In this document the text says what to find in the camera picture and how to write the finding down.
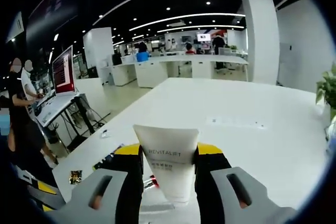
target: white cabinet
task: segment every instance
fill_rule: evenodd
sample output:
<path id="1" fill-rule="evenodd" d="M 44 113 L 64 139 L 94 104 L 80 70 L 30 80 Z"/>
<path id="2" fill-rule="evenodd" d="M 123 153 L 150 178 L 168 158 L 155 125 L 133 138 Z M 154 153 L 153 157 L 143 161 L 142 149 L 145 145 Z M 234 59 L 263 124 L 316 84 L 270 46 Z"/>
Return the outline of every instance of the white cabinet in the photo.
<path id="1" fill-rule="evenodd" d="M 168 79 L 165 62 L 138 62 L 135 64 L 135 71 L 140 88 L 154 88 Z"/>
<path id="2" fill-rule="evenodd" d="M 193 78 L 212 79 L 214 77 L 215 65 L 212 61 L 192 61 Z"/>
<path id="3" fill-rule="evenodd" d="M 116 86 L 124 86 L 136 79 L 134 65 L 113 66 L 112 75 Z"/>

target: white pillar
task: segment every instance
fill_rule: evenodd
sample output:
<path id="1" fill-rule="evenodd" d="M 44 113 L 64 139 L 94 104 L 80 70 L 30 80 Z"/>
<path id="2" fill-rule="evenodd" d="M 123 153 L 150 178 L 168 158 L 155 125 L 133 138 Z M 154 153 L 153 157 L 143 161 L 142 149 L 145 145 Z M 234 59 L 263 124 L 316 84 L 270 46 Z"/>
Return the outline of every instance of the white pillar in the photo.
<path id="1" fill-rule="evenodd" d="M 243 0 L 248 32 L 248 75 L 275 85 L 279 70 L 279 29 L 273 0 Z"/>
<path id="2" fill-rule="evenodd" d="M 111 71 L 104 67 L 112 65 L 114 54 L 111 27 L 92 29 L 83 36 L 83 42 L 88 68 L 96 67 L 102 83 L 107 82 Z"/>

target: white counter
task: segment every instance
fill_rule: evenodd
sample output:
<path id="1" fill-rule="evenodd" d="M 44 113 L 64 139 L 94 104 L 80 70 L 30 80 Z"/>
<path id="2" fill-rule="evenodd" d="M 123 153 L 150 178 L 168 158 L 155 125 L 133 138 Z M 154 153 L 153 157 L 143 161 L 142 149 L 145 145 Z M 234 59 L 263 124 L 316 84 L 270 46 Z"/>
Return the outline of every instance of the white counter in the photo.
<path id="1" fill-rule="evenodd" d="M 54 169 L 66 202 L 71 170 L 92 166 L 121 143 L 137 143 L 134 124 L 197 128 L 199 142 L 219 147 L 232 167 L 263 183 L 276 204 L 298 209 L 326 164 L 325 135 L 315 94 L 240 81 L 171 78 L 95 132 Z M 108 129 L 110 138 L 100 138 Z M 151 175 L 144 162 L 144 178 Z"/>

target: white wall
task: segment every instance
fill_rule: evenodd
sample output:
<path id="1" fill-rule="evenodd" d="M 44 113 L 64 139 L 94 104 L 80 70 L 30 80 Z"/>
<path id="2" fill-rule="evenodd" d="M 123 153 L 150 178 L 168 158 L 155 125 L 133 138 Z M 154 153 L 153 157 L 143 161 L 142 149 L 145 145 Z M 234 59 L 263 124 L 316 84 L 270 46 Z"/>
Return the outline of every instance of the white wall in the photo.
<path id="1" fill-rule="evenodd" d="M 279 10 L 277 16 L 282 46 L 279 82 L 316 92 L 316 82 L 336 59 L 327 24 L 312 0 L 297 1 Z"/>
<path id="2" fill-rule="evenodd" d="M 279 29 L 273 0 L 243 0 L 248 31 L 248 75 L 275 85 L 279 69 Z"/>

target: computer monitor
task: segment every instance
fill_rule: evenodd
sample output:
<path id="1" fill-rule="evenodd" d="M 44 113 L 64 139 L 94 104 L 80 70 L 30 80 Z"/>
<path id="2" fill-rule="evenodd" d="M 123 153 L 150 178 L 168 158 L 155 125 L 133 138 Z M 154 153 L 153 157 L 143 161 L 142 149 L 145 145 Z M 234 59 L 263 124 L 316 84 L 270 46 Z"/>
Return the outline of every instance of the computer monitor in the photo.
<path id="1" fill-rule="evenodd" d="M 69 95 L 76 93 L 72 62 L 72 46 L 65 50 L 52 63 L 52 74 L 56 95 Z"/>
<path id="2" fill-rule="evenodd" d="M 211 35 L 210 34 L 197 34 L 197 40 L 199 42 L 201 42 L 201 41 L 211 41 Z"/>

